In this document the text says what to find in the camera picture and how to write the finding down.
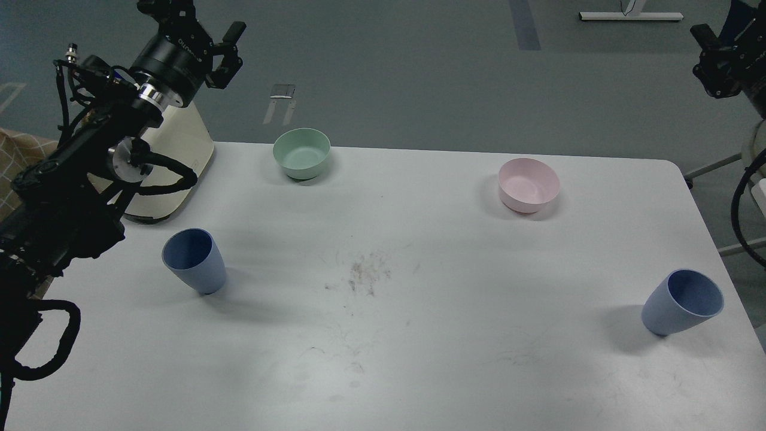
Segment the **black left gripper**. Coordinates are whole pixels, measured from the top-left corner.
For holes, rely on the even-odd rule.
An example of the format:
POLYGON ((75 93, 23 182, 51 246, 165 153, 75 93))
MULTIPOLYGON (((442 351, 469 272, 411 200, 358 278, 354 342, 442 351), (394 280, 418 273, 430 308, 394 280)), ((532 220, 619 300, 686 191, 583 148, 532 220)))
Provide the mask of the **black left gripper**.
POLYGON ((188 107, 202 85, 225 89, 240 71, 243 60, 237 43, 245 22, 232 22, 223 40, 214 42, 192 1, 139 1, 136 7, 157 22, 158 30, 130 70, 154 87, 163 87, 175 106, 188 107))

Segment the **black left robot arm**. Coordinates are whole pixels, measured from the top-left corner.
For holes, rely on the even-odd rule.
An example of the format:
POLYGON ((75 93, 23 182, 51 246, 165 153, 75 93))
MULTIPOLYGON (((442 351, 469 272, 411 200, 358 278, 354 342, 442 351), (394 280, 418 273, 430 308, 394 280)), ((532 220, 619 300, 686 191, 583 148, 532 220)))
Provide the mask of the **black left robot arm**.
POLYGON ((142 134, 158 128, 167 107, 186 108, 200 87, 224 89, 240 71, 233 22, 215 42, 192 1, 139 1, 158 31, 130 68, 71 44, 55 60, 62 111, 57 148, 11 181, 21 204, 2 221, 2 422, 17 380, 60 370, 80 331, 71 301, 38 298, 74 259, 101 256, 125 237, 122 217, 135 196, 178 193, 199 177, 150 149, 142 134))

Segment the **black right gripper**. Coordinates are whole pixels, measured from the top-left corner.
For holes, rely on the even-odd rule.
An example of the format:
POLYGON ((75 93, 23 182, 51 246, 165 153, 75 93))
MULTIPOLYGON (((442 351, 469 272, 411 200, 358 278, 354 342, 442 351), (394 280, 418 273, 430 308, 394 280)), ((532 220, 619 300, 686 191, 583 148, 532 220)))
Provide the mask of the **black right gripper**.
POLYGON ((706 23, 690 28, 701 49, 692 73, 709 96, 764 99, 764 19, 763 1, 732 1, 719 34, 706 23))

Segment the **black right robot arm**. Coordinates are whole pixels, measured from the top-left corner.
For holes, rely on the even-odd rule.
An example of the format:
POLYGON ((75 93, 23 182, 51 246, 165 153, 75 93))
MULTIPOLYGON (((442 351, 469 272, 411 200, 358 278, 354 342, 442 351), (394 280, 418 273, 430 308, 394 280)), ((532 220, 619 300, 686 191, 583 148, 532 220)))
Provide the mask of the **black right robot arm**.
MULTIPOLYGON (((719 34, 707 24, 691 27, 690 32, 701 52, 692 73, 707 95, 717 100, 744 93, 761 119, 764 119, 764 2, 731 1, 719 34)), ((692 188, 693 179, 741 159, 745 169, 735 188, 729 210, 731 226, 738 245, 724 248, 726 253, 744 252, 764 266, 764 256, 757 248, 764 239, 748 242, 742 232, 740 207, 749 192, 757 206, 764 210, 764 121, 756 126, 752 141, 739 156, 731 156, 704 166, 684 176, 692 188)))

